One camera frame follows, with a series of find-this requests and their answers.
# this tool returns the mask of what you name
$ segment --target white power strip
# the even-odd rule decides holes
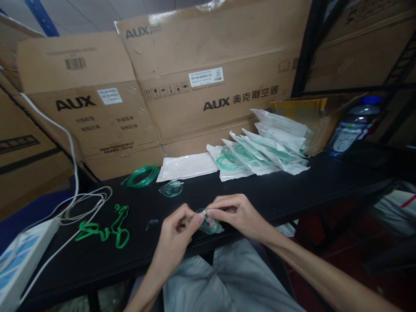
[[[19,307],[20,296],[58,230],[59,222],[58,218],[52,218],[20,235],[16,255],[0,273],[0,311],[13,312]],[[0,266],[12,256],[15,240],[2,254]]]

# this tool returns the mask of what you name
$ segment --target cardboard stack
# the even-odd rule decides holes
[[[20,42],[18,67],[24,92],[71,133],[77,159],[99,179],[162,164],[163,149],[116,33]],[[69,150],[66,134],[45,126]]]
[[[69,158],[0,89],[0,221],[73,172]]]
[[[290,96],[310,1],[217,1],[116,24],[168,156],[253,129]]]
[[[41,34],[0,14],[0,221],[73,174],[70,159],[20,109],[17,43]]]
[[[415,45],[414,0],[351,1],[315,53],[305,91],[397,83],[414,65]],[[416,68],[406,75],[416,81]]]

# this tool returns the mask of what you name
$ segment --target white packaging bag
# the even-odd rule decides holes
[[[308,127],[302,123],[298,123],[297,121],[280,115],[269,113],[266,110],[252,109],[251,111],[255,113],[260,122],[298,137],[306,137],[306,133],[309,130]]]
[[[268,148],[265,146],[262,146],[260,144],[257,144],[253,141],[251,141],[247,136],[241,137],[243,140],[245,140],[248,144],[250,144],[253,148],[257,149],[259,152],[263,153],[266,157],[268,157],[273,163],[281,168],[283,171],[290,173],[291,175],[297,175],[305,170],[308,170],[309,167],[307,167],[308,161],[306,159],[302,159],[301,157],[293,157],[290,155],[287,155],[282,152],[277,152],[277,154],[281,153],[282,156],[278,156],[277,154],[274,154],[273,152],[269,151]],[[284,156],[287,155],[291,157],[290,160],[288,158],[284,158]]]
[[[210,153],[182,157],[165,157],[156,182],[175,181],[203,176],[218,171]]]
[[[295,163],[303,163],[307,164],[308,162],[303,159],[304,156],[301,153],[296,153],[290,149],[285,148],[282,144],[273,139],[269,139],[263,136],[259,136],[258,134],[252,133],[243,129],[244,133],[248,136],[250,141],[253,141],[257,144],[265,146],[270,152],[277,155],[279,158],[288,161],[288,162],[295,162]]]
[[[293,151],[294,153],[299,154],[306,140],[304,137],[292,135],[280,129],[273,128],[266,123],[260,122],[255,123],[254,125],[262,137],[266,137],[278,142],[280,145],[283,145],[288,152]]]
[[[226,146],[212,146],[207,144],[207,151],[211,154],[212,158],[216,161],[217,166],[220,169],[221,182],[243,178],[251,176],[254,173],[248,170],[239,159],[235,159],[235,163],[228,161],[227,157],[223,154],[222,150],[227,148]]]
[[[264,164],[256,160],[241,144],[226,139],[222,139],[222,141],[230,149],[234,156],[237,157],[248,170],[256,175],[262,176],[280,171],[280,168],[277,166]]]

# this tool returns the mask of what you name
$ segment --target coiled green tubing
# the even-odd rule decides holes
[[[142,173],[146,172],[146,171],[150,171],[149,175],[144,178],[143,180],[141,180],[138,183],[134,183],[134,180],[141,175]],[[135,172],[133,172],[131,175],[129,175],[127,177],[127,179],[125,179],[121,185],[126,184],[128,187],[131,188],[135,188],[135,189],[139,189],[142,187],[145,187],[147,185],[149,185],[150,183],[152,183],[157,176],[159,175],[159,168],[155,167],[155,166],[144,166],[138,170],[136,170]]]

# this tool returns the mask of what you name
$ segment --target water bottle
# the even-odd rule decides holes
[[[350,109],[341,119],[325,152],[332,157],[342,158],[355,140],[363,139],[380,113],[382,99],[380,96],[362,97],[360,105]]]

